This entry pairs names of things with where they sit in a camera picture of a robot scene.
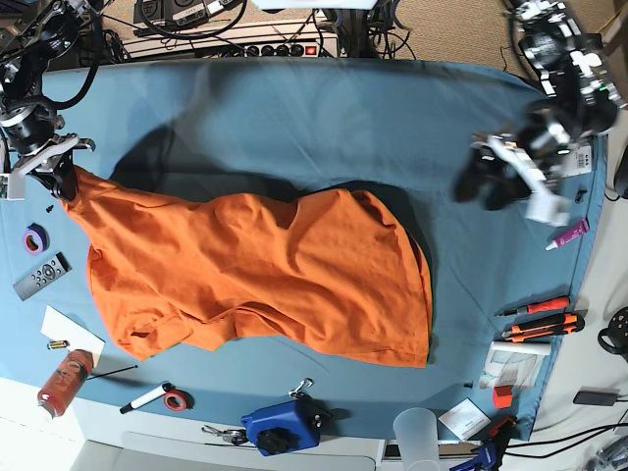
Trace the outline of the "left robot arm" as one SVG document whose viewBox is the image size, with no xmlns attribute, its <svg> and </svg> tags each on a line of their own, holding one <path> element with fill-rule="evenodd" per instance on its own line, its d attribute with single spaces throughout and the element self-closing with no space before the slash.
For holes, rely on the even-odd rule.
<svg viewBox="0 0 628 471">
<path fill-rule="evenodd" d="M 528 219 L 562 226 L 570 212 L 558 189 L 564 159 L 609 131 L 626 103 L 600 37 L 579 25 L 566 2 L 507 1 L 504 13 L 515 58 L 545 96 L 527 107 L 522 127 L 474 135 L 453 198 L 468 202 L 484 192 L 489 211 L 526 200 Z"/>
</svg>

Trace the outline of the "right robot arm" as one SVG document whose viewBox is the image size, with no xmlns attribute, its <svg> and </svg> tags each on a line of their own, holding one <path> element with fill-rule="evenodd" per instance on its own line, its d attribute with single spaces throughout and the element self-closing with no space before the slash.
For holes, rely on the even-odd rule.
<svg viewBox="0 0 628 471">
<path fill-rule="evenodd" d="M 34 1 L 1 29 L 1 198 L 25 198 L 26 179 L 34 178 L 58 200 L 78 191 L 73 162 L 76 149 L 94 150 L 89 138 L 58 134 L 61 112 L 82 101 L 99 69 L 104 48 L 101 1 Z M 86 78 L 65 101 L 43 93 L 50 63 L 67 54 L 80 34 L 91 31 L 95 48 Z"/>
</svg>

